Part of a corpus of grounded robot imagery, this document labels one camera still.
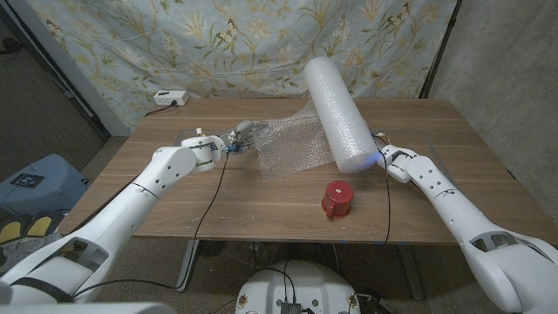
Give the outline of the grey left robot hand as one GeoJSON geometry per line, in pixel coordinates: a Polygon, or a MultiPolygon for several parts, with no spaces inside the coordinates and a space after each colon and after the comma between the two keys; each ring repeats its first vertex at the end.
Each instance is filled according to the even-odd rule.
{"type": "Polygon", "coordinates": [[[220,138],[228,153],[244,154],[255,144],[255,135],[267,125],[267,122],[260,120],[244,120],[220,138]]]}

